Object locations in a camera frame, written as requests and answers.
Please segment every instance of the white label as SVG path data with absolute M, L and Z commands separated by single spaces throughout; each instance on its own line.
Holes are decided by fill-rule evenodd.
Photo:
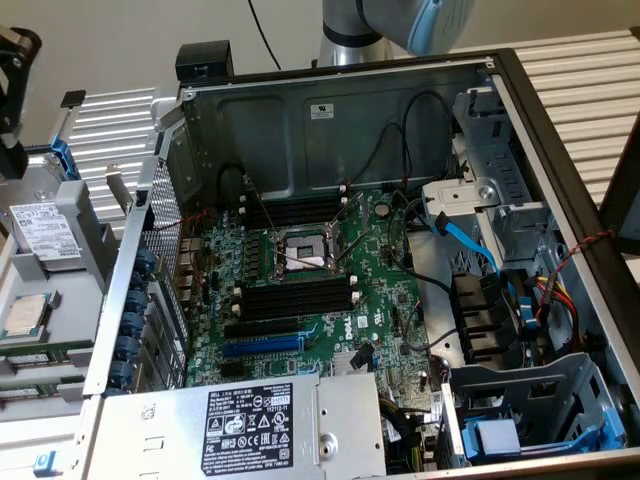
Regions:
M 15 357 L 7 357 L 7 360 L 13 365 L 22 365 L 24 363 L 44 363 L 49 361 L 46 353 L 37 353 L 35 355 L 16 355 Z
M 37 397 L 38 390 L 35 388 L 17 388 L 15 390 L 0 390 L 0 398 L 22 398 Z
M 433 392 L 431 395 L 431 423 L 439 423 L 442 418 L 442 394 Z
M 311 120 L 333 118 L 333 103 L 311 105 Z
M 277 407 L 280 405 L 289 405 L 291 403 L 291 397 L 289 395 L 282 395 L 280 397 L 273 397 L 271 399 L 271 406 Z
M 11 212 L 40 261 L 80 256 L 67 219 L 58 212 L 55 203 L 16 205 L 11 207 Z

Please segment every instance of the blue pcie slot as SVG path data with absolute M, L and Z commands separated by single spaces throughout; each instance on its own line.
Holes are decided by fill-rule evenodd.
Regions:
M 227 358 L 264 353 L 304 351 L 304 338 L 298 335 L 267 338 L 250 342 L 227 343 L 222 348 L 222 355 Z

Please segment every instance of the ram slot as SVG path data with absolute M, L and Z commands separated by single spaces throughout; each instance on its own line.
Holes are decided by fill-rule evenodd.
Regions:
M 351 288 L 344 278 L 289 283 L 243 290 L 240 320 L 288 318 L 352 308 Z
M 339 197 L 303 198 L 295 201 L 265 203 L 276 227 L 306 225 L 331 221 L 340 211 Z M 245 226 L 249 230 L 269 228 L 270 223 L 259 203 L 246 207 Z

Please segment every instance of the gray bracket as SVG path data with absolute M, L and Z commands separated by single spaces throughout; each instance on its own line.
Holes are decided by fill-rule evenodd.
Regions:
M 105 245 L 105 240 L 108 244 L 115 244 L 115 240 L 111 241 L 113 232 L 109 233 L 109 227 L 103 232 L 89 201 L 87 184 L 82 180 L 62 182 L 56 196 L 56 207 L 69 222 L 87 271 L 95 277 L 100 291 L 106 293 L 114 252 Z

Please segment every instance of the black ram slot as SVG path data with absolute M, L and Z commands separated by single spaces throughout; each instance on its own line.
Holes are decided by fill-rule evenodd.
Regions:
M 300 327 L 297 320 L 272 320 L 270 322 L 236 323 L 224 327 L 224 338 L 227 340 L 245 337 L 268 337 L 298 333 Z
M 242 292 L 242 321 L 287 318 L 352 309 L 346 279 L 254 287 Z
M 339 197 L 306 198 L 295 201 L 265 203 L 276 227 L 328 222 L 340 211 Z M 269 220 L 258 203 L 247 206 L 248 229 L 268 228 Z

